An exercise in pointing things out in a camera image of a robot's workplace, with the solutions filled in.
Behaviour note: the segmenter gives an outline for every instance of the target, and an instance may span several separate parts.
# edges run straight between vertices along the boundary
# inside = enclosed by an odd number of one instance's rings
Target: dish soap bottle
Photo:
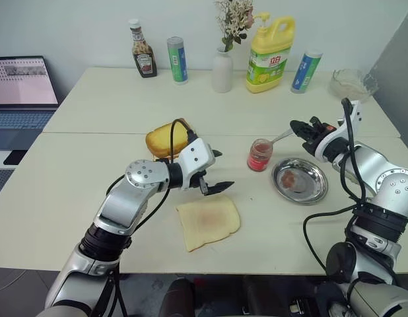
[[[292,17],[281,17],[266,27],[265,21],[270,18],[270,13],[261,12],[254,18],[260,18],[263,26],[258,28],[252,40],[246,86],[250,92],[257,93],[281,82],[294,40],[295,20]]]
[[[132,55],[137,65],[139,74],[143,77],[157,76],[156,61],[151,46],[144,39],[141,25],[137,18],[129,20],[129,27],[132,31],[133,47]]]

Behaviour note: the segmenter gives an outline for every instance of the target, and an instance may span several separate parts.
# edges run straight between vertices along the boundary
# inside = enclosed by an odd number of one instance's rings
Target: laptop screen
[[[0,57],[0,105],[57,107],[42,57]]]

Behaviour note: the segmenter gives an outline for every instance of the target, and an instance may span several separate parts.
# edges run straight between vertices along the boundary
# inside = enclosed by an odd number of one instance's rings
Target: yellow plastic jug
[[[292,17],[281,17],[266,27],[265,21],[270,18],[270,13],[262,12],[254,18],[260,18],[263,26],[258,28],[252,40],[246,86],[250,92],[256,93],[281,82],[294,40],[295,20]]]

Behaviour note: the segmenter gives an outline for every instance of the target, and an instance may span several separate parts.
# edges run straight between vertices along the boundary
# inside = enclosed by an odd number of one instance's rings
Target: bottle handle
[[[281,25],[286,25],[285,28],[281,31],[279,31]],[[272,37],[278,33],[278,32],[291,32],[293,33],[295,31],[295,20],[292,17],[281,17],[275,20],[273,23],[273,31],[272,31]]]

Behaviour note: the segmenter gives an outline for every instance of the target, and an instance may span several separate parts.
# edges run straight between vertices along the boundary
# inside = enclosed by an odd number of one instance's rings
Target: laptop
[[[28,150],[58,106],[42,56],[0,57],[0,150]]]

